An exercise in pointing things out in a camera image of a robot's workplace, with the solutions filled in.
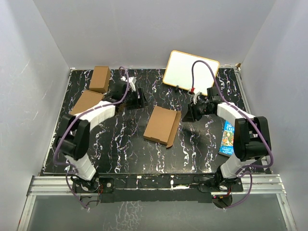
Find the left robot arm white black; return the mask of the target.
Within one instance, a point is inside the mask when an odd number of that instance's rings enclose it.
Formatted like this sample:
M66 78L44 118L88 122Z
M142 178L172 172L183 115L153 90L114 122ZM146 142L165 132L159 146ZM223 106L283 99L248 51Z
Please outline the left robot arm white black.
M99 174L87 154L90 132L102 122L119 112L136 110L148 105L142 88L136 87L135 77L122 77L105 100L75 115L65 115L59 126L53 161L59 165L58 156L62 154L73 170L71 180L83 190L95 192L99 188Z

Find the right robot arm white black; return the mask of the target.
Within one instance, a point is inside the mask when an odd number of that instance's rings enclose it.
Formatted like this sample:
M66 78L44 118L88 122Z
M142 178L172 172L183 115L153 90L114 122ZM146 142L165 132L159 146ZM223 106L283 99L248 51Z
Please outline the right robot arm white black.
M204 181L209 188L225 191L239 178L247 174L246 168L271 154L268 121L263 116L254 116L225 100L215 87L208 88L207 100L201 99L201 92L188 90L193 96L183 122L199 121L205 115L217 115L234 127L233 153L220 165L214 176Z

